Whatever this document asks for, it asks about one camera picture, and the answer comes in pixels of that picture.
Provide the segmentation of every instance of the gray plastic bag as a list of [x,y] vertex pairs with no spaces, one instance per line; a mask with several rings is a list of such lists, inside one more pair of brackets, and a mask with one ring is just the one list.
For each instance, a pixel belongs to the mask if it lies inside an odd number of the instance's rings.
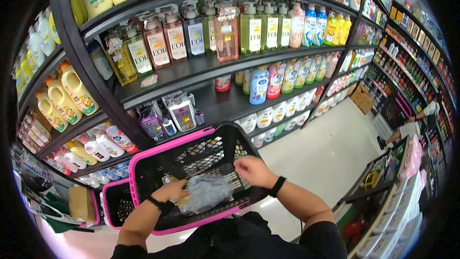
[[182,214],[206,212],[233,195],[230,179],[214,174],[193,176],[187,183],[187,191],[190,191],[187,203],[179,206]]

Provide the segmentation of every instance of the person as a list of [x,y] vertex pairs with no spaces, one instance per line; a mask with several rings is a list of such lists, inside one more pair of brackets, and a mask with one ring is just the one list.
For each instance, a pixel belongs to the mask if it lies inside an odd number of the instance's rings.
[[428,106],[418,113],[416,116],[411,116],[409,122],[396,129],[395,133],[390,136],[387,140],[383,140],[382,137],[377,136],[377,142],[379,143],[380,149],[393,143],[396,140],[401,140],[406,136],[412,137],[415,134],[420,138],[423,133],[432,129],[436,125],[436,119],[439,115],[439,102],[442,102],[443,97],[441,92],[438,93],[436,98],[432,100]]
[[[254,156],[235,160],[235,171],[253,186],[271,189],[281,204],[305,222],[299,244],[271,235],[267,221],[256,212],[224,218],[201,226],[179,245],[147,253],[145,240],[154,229],[161,211],[147,199],[126,219],[118,235],[112,259],[121,258],[346,258],[347,252],[332,210],[315,194],[274,175]],[[187,180],[171,182],[153,192],[155,201],[167,202],[189,195]]]

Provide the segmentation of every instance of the shopping basket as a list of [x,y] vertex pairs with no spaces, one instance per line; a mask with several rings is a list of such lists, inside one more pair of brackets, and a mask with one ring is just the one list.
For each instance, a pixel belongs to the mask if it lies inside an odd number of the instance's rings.
[[129,184],[134,206],[137,207],[162,187],[161,178],[165,175],[190,179],[202,173],[220,174],[231,180],[233,197],[229,201],[194,215],[182,215],[175,206],[169,214],[158,220],[152,234],[176,233],[232,215],[268,195],[268,190],[251,186],[235,172],[234,160],[247,154],[259,157],[259,153],[242,134],[242,129],[233,122],[195,131],[140,152],[129,164]]
[[110,227],[120,230],[126,218],[134,211],[129,178],[111,182],[102,188],[105,216]]

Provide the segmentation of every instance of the black wristband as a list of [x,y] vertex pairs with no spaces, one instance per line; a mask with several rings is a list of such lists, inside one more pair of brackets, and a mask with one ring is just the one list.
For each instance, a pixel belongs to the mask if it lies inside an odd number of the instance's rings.
[[158,207],[158,209],[161,211],[162,217],[168,215],[171,209],[174,207],[174,204],[172,202],[170,201],[167,201],[166,203],[158,202],[157,200],[153,199],[152,196],[147,197],[146,200],[152,202],[155,206]]
[[269,192],[270,196],[276,198],[278,196],[278,191],[280,191],[281,186],[283,186],[285,181],[286,181],[286,178],[284,178],[283,176],[280,176],[278,178],[278,181],[276,181],[275,185],[270,190],[270,192]]

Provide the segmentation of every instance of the store aisle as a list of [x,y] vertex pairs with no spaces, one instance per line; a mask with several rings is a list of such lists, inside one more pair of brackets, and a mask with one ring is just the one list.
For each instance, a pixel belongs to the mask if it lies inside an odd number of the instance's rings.
[[[306,188],[333,207],[351,188],[367,163],[380,151],[376,133],[370,125],[372,117],[363,113],[349,98],[313,120],[303,130],[279,139],[259,150],[268,167],[278,175]],[[275,198],[265,198],[248,210],[267,220],[273,234],[286,241],[300,235],[300,221]],[[54,234],[42,220],[37,224],[44,238],[60,259],[110,258],[118,231],[103,226],[95,233],[68,231]],[[167,236],[150,236],[149,252],[180,244],[193,233],[187,230]]]

